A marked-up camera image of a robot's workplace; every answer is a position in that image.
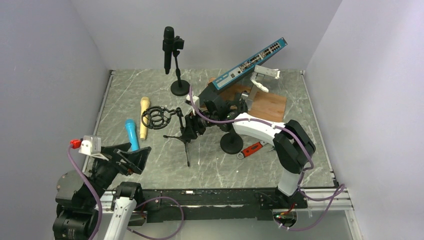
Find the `cream yellow microphone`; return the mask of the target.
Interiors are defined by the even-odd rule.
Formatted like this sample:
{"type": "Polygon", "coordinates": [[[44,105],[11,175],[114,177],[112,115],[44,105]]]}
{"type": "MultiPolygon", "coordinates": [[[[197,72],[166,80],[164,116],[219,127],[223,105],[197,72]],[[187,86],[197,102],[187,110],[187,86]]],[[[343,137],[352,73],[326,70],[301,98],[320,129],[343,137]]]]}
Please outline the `cream yellow microphone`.
{"type": "Polygon", "coordinates": [[[139,126],[139,138],[145,140],[147,138],[147,127],[143,124],[146,118],[143,117],[144,112],[150,107],[150,99],[147,96],[143,96],[140,100],[140,126],[139,126]]]}

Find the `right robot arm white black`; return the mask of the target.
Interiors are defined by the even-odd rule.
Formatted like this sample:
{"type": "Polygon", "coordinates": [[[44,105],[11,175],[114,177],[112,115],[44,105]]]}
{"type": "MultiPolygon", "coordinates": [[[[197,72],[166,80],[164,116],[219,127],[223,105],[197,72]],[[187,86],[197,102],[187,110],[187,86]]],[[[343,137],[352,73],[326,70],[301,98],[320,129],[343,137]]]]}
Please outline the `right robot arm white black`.
{"type": "Polygon", "coordinates": [[[195,117],[210,124],[230,124],[238,135],[245,135],[271,144],[276,150],[277,157],[283,167],[281,179],[275,194],[276,203],[287,208],[295,201],[295,192],[300,187],[305,170],[314,167],[312,156],[316,146],[299,122],[290,120],[287,123],[273,122],[254,117],[247,112],[226,120],[214,120],[207,117],[199,109],[197,97],[185,101],[192,108],[195,117]]]}

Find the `blue microphone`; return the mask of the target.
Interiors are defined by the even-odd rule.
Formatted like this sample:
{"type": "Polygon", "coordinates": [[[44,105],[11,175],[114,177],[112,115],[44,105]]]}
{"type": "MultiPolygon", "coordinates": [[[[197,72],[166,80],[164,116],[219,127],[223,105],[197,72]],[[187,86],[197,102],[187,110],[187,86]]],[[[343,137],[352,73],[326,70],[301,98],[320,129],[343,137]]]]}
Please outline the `blue microphone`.
{"type": "Polygon", "coordinates": [[[125,129],[127,131],[128,140],[131,143],[131,150],[137,151],[139,147],[138,136],[136,133],[136,124],[133,119],[127,119],[125,121],[125,129]]]}

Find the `black shock mount desk stand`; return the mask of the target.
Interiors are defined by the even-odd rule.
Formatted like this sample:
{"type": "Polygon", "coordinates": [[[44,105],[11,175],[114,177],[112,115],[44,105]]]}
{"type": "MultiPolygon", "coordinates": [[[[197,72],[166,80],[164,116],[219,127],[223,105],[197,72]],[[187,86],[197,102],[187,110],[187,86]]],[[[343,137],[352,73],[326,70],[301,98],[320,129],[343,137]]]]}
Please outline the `black shock mount desk stand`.
{"type": "MultiPolygon", "coordinates": [[[[233,100],[227,100],[226,112],[223,115],[223,121],[234,120],[238,115],[248,112],[248,105],[246,103],[245,92],[238,92],[234,95],[233,100]]],[[[220,139],[221,149],[230,155],[239,153],[243,148],[242,138],[235,132],[232,123],[223,123],[220,126],[221,130],[226,132],[220,139]]]]}

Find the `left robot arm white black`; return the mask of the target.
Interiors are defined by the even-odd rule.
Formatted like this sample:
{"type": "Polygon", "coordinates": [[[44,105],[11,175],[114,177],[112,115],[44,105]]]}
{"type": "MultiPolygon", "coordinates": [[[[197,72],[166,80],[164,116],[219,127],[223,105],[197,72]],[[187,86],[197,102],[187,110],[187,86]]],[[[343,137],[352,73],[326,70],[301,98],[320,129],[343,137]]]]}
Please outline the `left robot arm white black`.
{"type": "MultiPolygon", "coordinates": [[[[52,230],[56,240],[92,240],[99,231],[103,216],[101,196],[117,175],[142,174],[151,147],[130,151],[131,143],[101,146],[89,140],[74,139],[68,151],[94,158],[90,176],[76,165],[71,153],[67,156],[74,170],[59,178],[56,184],[56,219],[52,230]]],[[[142,186],[124,181],[117,186],[112,199],[113,217],[106,231],[106,240],[121,240],[132,212],[145,203],[142,186]]]]}

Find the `black tripod shock mount stand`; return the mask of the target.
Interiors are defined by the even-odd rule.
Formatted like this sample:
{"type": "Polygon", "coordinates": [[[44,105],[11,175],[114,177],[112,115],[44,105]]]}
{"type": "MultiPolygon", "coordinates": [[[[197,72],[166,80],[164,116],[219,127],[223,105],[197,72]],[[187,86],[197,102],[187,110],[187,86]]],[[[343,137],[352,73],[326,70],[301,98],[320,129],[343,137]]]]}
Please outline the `black tripod shock mount stand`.
{"type": "Polygon", "coordinates": [[[183,123],[183,112],[180,107],[175,109],[168,109],[164,106],[149,107],[143,114],[146,121],[143,124],[147,129],[161,130],[169,125],[173,116],[178,117],[180,130],[185,126],[183,123]]]}

